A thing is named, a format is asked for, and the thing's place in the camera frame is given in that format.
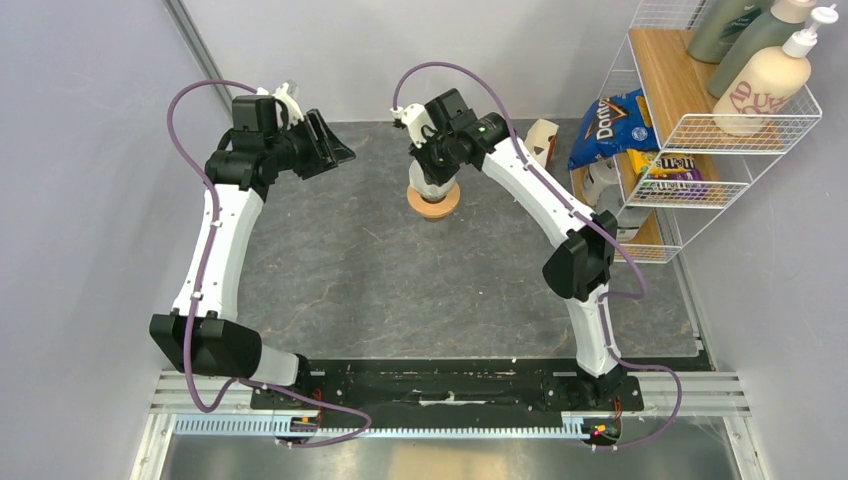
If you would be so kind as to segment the single white coffee filter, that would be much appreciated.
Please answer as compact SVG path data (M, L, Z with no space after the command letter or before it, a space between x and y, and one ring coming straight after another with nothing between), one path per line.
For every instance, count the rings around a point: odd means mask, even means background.
M436 184L426 179L425 173L417 160L413 160L409 170L409 186L425 201L437 203L444 200L456 185L456 177L451 177L444 184Z

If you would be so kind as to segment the round wooden dripper stand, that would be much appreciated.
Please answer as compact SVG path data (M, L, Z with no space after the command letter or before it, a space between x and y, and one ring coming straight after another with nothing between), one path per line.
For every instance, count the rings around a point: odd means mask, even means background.
M428 222L438 222L453 213L461 199L461 189L455 184L447 195L439 201L427 201L420 193L411 186L406 191L407 202L410 207Z

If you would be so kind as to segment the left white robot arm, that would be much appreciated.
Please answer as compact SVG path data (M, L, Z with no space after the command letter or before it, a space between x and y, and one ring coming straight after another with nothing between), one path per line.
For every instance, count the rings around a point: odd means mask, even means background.
M283 171L303 180L355 159L317 109L297 114L280 96L241 95L232 101L233 125L204 166L212 188L193 258L170 312L155 314L149 333L179 372L276 384L290 408L314 393L301 374L304 358L263 343L238 323L238 286L250 235Z

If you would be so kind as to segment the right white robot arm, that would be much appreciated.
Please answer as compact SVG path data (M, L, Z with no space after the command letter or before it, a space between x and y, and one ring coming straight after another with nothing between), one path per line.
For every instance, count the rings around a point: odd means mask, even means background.
M573 408L604 408L626 377L611 325L599 309L609 290L616 217L597 214L571 196L512 138L503 116L477 116L455 89L392 113L411 139L407 200L419 215L438 221L456 209L456 175L468 164L509 192L541 227L554 248L543 277L564 299L577 342L576 379L567 399Z

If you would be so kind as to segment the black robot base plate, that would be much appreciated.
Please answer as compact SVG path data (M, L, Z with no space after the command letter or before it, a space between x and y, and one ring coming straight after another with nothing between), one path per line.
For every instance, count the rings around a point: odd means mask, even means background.
M254 411L306 411L305 397L342 406L320 411L326 428L555 427L564 412L613 415L644 408L638 379L622 367L596 379L573 359L312 359L296 398L254 390Z

